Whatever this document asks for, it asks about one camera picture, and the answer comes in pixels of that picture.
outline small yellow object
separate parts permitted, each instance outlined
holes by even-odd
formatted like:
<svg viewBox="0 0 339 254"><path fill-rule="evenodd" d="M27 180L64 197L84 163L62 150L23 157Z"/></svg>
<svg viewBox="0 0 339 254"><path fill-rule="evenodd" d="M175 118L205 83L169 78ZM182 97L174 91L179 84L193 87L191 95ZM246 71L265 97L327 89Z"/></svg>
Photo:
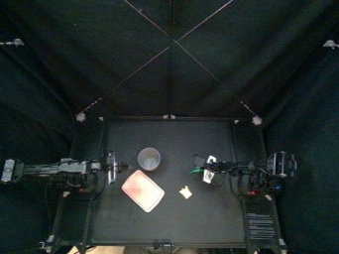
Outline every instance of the small yellow object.
<svg viewBox="0 0 339 254"><path fill-rule="evenodd" d="M183 195L183 197L186 197L186 199L189 199L190 196L193 195L193 193L191 193L189 187L182 188L182 190L179 191L179 193Z"/></svg>

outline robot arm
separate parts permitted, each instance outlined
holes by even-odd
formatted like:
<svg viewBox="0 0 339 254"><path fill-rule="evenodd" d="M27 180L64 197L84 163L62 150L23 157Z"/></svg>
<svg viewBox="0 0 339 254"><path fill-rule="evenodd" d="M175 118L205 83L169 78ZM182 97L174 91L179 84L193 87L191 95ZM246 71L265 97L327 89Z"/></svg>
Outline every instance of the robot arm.
<svg viewBox="0 0 339 254"><path fill-rule="evenodd" d="M16 184L24 177L50 177L60 175L67 187L72 189L88 189L98 182L98 173L107 174L108 183L115 183L117 173L121 173L129 166L115 161L115 153L108 151L102 162L76 161L62 159L60 162L50 165L26 165L19 160L7 160L0 184Z"/></svg>

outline black curtain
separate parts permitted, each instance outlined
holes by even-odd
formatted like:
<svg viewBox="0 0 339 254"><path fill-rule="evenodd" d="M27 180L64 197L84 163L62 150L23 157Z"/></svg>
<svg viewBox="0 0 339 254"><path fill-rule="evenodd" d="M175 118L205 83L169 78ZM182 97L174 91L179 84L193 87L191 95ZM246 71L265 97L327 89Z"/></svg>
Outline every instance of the black curtain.
<svg viewBox="0 0 339 254"><path fill-rule="evenodd" d="M0 15L0 42L24 38ZM75 120L72 105L30 45L0 46L0 173L7 159L48 164L70 156ZM44 179L0 186L0 253L26 252L46 240L56 202Z"/></svg>
<svg viewBox="0 0 339 254"><path fill-rule="evenodd" d="M265 132L269 152L287 151L298 161L298 179L286 183L278 203L291 253L339 250L338 78L339 51L322 49L299 70Z"/></svg>

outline black fabric tent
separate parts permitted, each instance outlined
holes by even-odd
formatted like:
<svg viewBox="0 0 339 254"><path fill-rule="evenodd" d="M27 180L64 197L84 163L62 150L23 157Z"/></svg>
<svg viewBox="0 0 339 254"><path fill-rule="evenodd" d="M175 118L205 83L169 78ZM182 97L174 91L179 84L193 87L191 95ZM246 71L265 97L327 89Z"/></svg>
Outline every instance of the black fabric tent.
<svg viewBox="0 0 339 254"><path fill-rule="evenodd" d="M67 157L82 112L258 116L267 153L299 161L279 199L285 240L293 253L338 252L339 50L323 48L338 26L330 0L2 1L2 165ZM0 189L0 250L48 234L34 182Z"/></svg>

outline black table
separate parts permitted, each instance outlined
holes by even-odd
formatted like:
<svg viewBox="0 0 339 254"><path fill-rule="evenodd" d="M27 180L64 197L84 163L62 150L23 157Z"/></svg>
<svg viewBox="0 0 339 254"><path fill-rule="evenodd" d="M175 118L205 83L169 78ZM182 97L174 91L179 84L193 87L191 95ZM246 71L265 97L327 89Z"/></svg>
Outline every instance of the black table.
<svg viewBox="0 0 339 254"><path fill-rule="evenodd" d="M122 190L129 176L141 169L138 153L154 147L162 154L157 171L145 172L165 189L165 197L147 213ZM92 216L90 244L149 245L170 242L177 246L246 247L242 204L230 191L203 183L190 175L194 156L219 161L262 160L261 130L250 121L127 121L90 119L80 126L74 143L74 159L95 159L104 149L133 170L106 186ZM189 186L186 199L179 190Z"/></svg>

